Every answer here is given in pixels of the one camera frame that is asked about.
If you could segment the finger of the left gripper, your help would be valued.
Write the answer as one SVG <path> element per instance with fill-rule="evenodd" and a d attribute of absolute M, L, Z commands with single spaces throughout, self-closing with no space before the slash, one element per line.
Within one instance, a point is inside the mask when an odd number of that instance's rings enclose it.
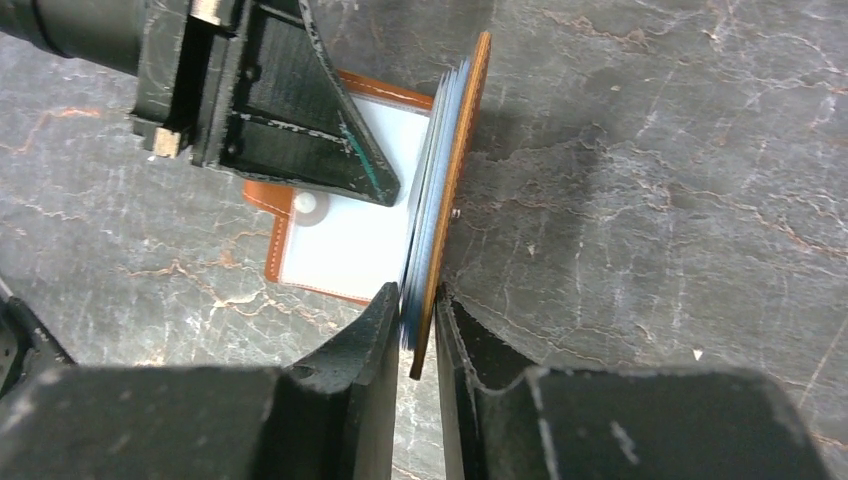
<path fill-rule="evenodd" d="M 306 1 L 252 1 L 221 166 L 382 206 L 401 182 L 329 59 Z"/>

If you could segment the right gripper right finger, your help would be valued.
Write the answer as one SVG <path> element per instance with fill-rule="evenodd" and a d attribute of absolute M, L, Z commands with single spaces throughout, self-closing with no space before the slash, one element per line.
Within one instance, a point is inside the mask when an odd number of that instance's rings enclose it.
<path fill-rule="evenodd" d="M 743 368 L 542 366 L 441 286 L 450 479 L 827 479 L 788 395 Z"/>

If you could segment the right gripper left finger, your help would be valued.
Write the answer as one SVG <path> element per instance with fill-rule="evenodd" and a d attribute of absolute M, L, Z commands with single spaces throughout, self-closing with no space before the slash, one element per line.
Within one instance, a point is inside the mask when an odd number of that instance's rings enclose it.
<path fill-rule="evenodd" d="M 398 287 L 286 366 L 78 365 L 1 292 L 5 479 L 387 479 Z"/>

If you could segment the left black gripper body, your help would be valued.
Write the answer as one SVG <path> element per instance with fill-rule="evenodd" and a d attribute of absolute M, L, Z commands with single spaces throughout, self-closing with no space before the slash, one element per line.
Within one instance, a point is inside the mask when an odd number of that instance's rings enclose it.
<path fill-rule="evenodd" d="M 249 1 L 147 1 L 133 131 L 153 155 L 225 169 L 244 148 L 234 118 Z"/>

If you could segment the brown leather card holder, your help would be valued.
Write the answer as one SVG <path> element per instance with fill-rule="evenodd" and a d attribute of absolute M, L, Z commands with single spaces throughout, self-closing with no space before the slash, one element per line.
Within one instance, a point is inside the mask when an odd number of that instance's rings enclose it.
<path fill-rule="evenodd" d="M 368 127 L 399 174 L 390 207 L 337 194 L 246 181 L 245 200 L 274 218 L 265 262 L 274 283 L 368 303 L 386 282 L 400 287 L 400 343 L 423 369 L 447 231 L 476 128 L 492 36 L 445 72 L 427 96 L 343 72 Z"/>

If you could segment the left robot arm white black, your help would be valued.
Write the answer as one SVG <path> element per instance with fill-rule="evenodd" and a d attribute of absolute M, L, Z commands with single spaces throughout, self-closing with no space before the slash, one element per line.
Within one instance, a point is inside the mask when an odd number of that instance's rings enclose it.
<path fill-rule="evenodd" d="M 1 29 L 136 77 L 159 157 L 391 206 L 400 180 L 306 1 L 5 1 Z"/>

